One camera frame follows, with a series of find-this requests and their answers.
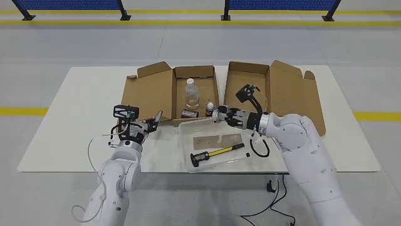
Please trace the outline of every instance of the clear water bottle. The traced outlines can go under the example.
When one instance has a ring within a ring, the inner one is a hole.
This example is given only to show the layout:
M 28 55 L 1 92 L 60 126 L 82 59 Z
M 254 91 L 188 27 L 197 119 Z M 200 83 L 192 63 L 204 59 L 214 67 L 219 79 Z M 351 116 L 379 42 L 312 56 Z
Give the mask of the clear water bottle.
M 189 78 L 185 87 L 185 103 L 190 110 L 194 110 L 199 106 L 199 90 L 194 80 Z

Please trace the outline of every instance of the plastic tray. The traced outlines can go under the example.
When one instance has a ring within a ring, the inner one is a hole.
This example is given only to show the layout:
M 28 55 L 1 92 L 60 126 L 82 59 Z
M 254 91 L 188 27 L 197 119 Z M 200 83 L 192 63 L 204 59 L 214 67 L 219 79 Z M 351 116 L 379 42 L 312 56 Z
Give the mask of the plastic tray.
M 242 143 L 244 147 L 237 150 L 231 150 L 229 152 L 221 153 L 210 157 L 206 161 L 199 162 L 198 167 L 194 167 L 190 154 L 198 154 L 202 152 L 213 152 L 220 150 L 221 148 L 203 148 L 201 150 L 194 149 L 194 138 L 200 136 L 222 136 L 222 135 L 232 135 L 240 134 Z M 184 149 L 185 167 L 190 172 L 199 172 L 205 168 L 211 168 L 216 165 L 236 162 L 240 159 L 250 157 L 250 147 L 249 147 L 250 135 L 245 134 L 244 130 L 233 128 L 227 125 L 227 123 L 214 123 L 212 118 L 207 118 L 203 120 L 188 121 L 181 123 L 179 125 L 179 141 Z

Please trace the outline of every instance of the yellow floor line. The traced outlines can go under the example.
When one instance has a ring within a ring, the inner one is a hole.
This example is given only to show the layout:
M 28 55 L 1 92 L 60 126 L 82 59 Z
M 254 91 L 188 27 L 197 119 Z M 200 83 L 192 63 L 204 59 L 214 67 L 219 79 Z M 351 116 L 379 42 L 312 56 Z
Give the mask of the yellow floor line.
M 31 14 L 120 14 L 119 10 L 28 10 Z M 128 9 L 129 14 L 222 14 L 223 9 Z M 327 11 L 230 10 L 230 14 L 326 14 Z M 0 10 L 0 14 L 20 14 L 18 10 Z M 336 11 L 343 15 L 401 15 L 401 11 Z
M 293 20 L 0 20 L 0 25 L 77 25 L 77 26 L 401 26 L 401 21 L 293 21 Z
M 401 121 L 401 112 L 354 111 L 358 121 Z
M 48 108 L 0 107 L 0 116 L 45 116 Z
M 45 116 L 48 108 L 0 107 L 0 116 Z M 401 121 L 401 112 L 354 111 L 358 121 Z

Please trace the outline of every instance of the plastic bottle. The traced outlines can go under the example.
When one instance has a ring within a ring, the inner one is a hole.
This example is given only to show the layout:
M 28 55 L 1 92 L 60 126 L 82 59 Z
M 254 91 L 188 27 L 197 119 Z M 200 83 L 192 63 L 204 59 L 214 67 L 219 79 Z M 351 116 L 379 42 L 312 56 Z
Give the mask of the plastic bottle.
M 210 101 L 206 105 L 206 116 L 212 116 L 214 108 L 215 108 L 214 104 Z
M 194 110 L 199 106 L 199 90 L 194 80 L 189 78 L 185 87 L 185 103 L 190 110 Z

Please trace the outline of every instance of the gray floor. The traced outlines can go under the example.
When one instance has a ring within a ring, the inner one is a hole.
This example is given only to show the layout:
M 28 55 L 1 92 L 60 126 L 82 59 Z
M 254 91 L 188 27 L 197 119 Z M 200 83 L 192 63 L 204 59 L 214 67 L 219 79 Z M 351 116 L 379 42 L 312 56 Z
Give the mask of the gray floor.
M 0 106 L 49 106 L 71 66 L 162 60 L 171 65 L 222 65 L 230 60 L 280 59 L 329 65 L 353 110 L 400 111 L 400 44 L 399 29 L 2 27 Z M 0 116 L 0 225 L 78 225 L 70 208 L 86 205 L 96 188 L 94 174 L 16 171 L 41 119 Z M 382 171 L 339 174 L 341 187 L 364 225 L 399 225 L 401 123 L 363 122 L 361 127 Z M 132 193 L 125 225 L 250 225 L 237 215 L 257 212 L 270 203 L 267 179 L 144 175 Z M 295 215 L 297 225 L 315 225 L 301 191 L 291 177 L 286 182 L 288 197 L 278 208 Z M 272 212 L 253 221 L 277 226 L 289 222 Z

